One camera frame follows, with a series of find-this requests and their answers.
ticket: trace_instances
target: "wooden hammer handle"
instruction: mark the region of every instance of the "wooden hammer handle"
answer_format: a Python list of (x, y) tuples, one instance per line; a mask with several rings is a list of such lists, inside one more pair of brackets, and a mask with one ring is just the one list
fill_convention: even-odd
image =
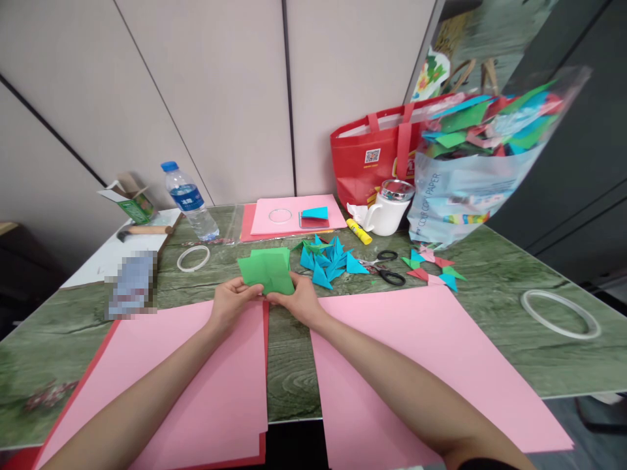
[(131, 234), (170, 234), (172, 233), (172, 227), (169, 225), (161, 225), (156, 227), (142, 227), (135, 225), (129, 228)]

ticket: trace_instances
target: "blue bottle label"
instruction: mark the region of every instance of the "blue bottle label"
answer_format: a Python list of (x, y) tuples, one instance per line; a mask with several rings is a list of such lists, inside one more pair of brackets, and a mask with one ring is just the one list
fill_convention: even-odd
[(171, 195), (175, 203), (183, 212), (196, 210), (204, 204), (202, 196), (199, 193), (198, 188), (195, 186), (192, 191), (185, 193), (184, 195), (175, 195), (172, 193)]

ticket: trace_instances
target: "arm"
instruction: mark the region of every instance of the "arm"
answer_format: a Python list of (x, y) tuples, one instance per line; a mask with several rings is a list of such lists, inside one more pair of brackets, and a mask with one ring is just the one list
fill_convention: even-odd
[(533, 470), (527, 457), (487, 418), (431, 372), (394, 349), (331, 317), (307, 277), (291, 273), (291, 296), (269, 294), (325, 338), (449, 470), (472, 458), (493, 458)]
[(167, 359), (104, 407), (42, 470), (127, 469), (144, 450), (176, 400), (235, 328), (263, 286), (241, 277), (216, 288), (209, 321)]

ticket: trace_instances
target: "glue stick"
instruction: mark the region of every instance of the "glue stick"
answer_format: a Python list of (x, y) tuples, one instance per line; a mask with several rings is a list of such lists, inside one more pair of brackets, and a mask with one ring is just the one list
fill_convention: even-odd
[(372, 241), (372, 237), (368, 235), (364, 229), (357, 224), (357, 222), (352, 219), (346, 219), (346, 223), (348, 224), (348, 228), (350, 228), (353, 233), (357, 235), (358, 239), (360, 239), (364, 245), (368, 245)]

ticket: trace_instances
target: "water bottle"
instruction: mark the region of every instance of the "water bottle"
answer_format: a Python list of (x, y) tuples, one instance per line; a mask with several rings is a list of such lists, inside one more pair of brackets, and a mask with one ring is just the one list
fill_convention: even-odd
[(176, 205), (183, 211), (191, 228), (204, 242), (220, 235), (216, 221), (204, 206), (198, 187), (187, 173), (178, 169), (176, 162), (161, 163), (165, 171), (165, 186)]

